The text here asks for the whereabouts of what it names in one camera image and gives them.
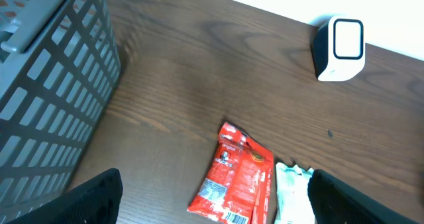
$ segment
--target logo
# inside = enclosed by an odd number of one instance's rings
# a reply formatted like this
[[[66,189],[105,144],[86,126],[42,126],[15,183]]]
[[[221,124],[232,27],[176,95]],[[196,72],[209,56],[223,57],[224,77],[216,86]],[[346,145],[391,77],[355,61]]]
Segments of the logo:
[[[222,151],[221,160],[228,161],[230,159],[230,153],[227,151]]]
[[[222,160],[222,159],[220,159],[220,158],[215,158],[215,159],[214,159],[214,161],[215,161],[215,162],[218,162],[218,163],[220,163],[220,164],[224,164],[225,166],[228,166],[228,167],[230,167],[230,168],[232,168],[232,167],[233,167],[233,164],[230,164],[229,162],[227,162],[227,161],[225,161],[225,160]]]
[[[255,151],[250,152],[250,155],[252,156],[252,159],[257,161],[257,162],[262,162],[264,161],[264,157],[262,157],[260,154],[258,154]]]
[[[236,150],[236,148],[235,148],[235,147],[229,146],[229,145],[227,145],[227,144],[223,144],[223,147],[224,147],[224,148],[227,148],[227,149],[229,149],[229,150],[232,150],[232,151],[235,151],[235,150]]]

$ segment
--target basket handle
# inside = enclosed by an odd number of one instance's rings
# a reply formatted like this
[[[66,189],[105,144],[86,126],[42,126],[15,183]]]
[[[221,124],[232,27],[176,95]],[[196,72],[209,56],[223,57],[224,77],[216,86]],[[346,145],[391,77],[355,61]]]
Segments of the basket handle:
[[[1,43],[1,49],[17,54],[24,52],[62,2],[63,0],[30,0],[9,25],[1,28],[13,33],[8,41]]]

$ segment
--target snack packet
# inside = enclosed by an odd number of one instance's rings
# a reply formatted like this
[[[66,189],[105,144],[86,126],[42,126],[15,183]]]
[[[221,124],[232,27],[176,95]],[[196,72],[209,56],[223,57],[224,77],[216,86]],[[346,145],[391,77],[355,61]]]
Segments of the snack packet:
[[[188,211],[226,224],[265,224],[274,157],[225,123],[212,166]]]
[[[276,164],[278,210],[274,224],[314,224],[307,185],[313,169],[304,170],[298,165],[288,167]]]

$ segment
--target white wall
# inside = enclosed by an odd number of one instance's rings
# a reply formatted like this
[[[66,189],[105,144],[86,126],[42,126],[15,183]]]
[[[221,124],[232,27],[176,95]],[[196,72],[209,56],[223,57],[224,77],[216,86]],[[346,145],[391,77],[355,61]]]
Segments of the white wall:
[[[367,43],[424,60],[424,0],[235,0],[311,25],[335,14],[364,23]]]

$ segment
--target barcode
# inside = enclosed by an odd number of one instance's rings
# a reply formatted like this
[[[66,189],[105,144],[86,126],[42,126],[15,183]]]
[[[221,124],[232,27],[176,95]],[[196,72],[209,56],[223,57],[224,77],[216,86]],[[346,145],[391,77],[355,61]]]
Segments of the barcode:
[[[233,224],[247,224],[248,221],[247,217],[243,217],[242,215],[238,215],[230,211],[227,213],[225,219]]]

